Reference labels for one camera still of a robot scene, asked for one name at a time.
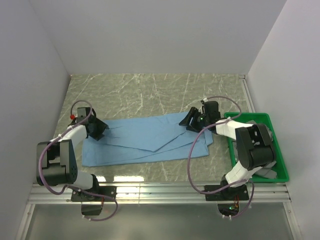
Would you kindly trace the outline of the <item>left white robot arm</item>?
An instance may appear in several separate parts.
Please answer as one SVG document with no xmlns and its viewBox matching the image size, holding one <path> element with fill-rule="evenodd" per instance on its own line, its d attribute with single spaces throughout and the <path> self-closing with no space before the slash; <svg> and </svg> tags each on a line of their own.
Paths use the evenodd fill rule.
<svg viewBox="0 0 320 240">
<path fill-rule="evenodd" d="M 71 115 L 67 133 L 37 144 L 36 182 L 44 186 L 72 186 L 89 201 L 96 201 L 101 195 L 97 177 L 78 170 L 75 149 L 85 139 L 99 141 L 109 126 L 97 118 L 90 107 L 79 107 L 77 115 Z"/>
</svg>

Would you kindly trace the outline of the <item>light blue long sleeve shirt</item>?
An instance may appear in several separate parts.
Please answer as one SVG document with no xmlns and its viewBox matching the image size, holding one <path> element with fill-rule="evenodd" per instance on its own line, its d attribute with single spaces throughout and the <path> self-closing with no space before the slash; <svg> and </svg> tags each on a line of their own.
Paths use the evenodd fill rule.
<svg viewBox="0 0 320 240">
<path fill-rule="evenodd" d="M 209 155 L 213 135 L 201 136 L 180 126 L 185 112 L 166 115 L 105 120 L 108 129 L 100 140 L 83 141 L 84 167 L 114 166 L 181 160 Z"/>
</svg>

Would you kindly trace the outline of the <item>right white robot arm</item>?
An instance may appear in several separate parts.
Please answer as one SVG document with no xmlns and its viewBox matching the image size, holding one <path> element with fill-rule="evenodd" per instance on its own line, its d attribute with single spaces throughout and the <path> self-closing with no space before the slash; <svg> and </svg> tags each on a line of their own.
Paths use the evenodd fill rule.
<svg viewBox="0 0 320 240">
<path fill-rule="evenodd" d="M 276 160 L 276 149 L 265 124 L 235 121 L 242 114 L 241 111 L 234 117 L 222 118 L 219 103 L 214 100 L 204 98 L 201 104 L 201 110 L 192 107 L 179 125 L 198 134 L 209 130 L 235 141 L 237 163 L 222 177 L 220 188 L 207 192 L 207 194 L 220 193 L 224 199 L 231 200 L 252 175 Z"/>
</svg>

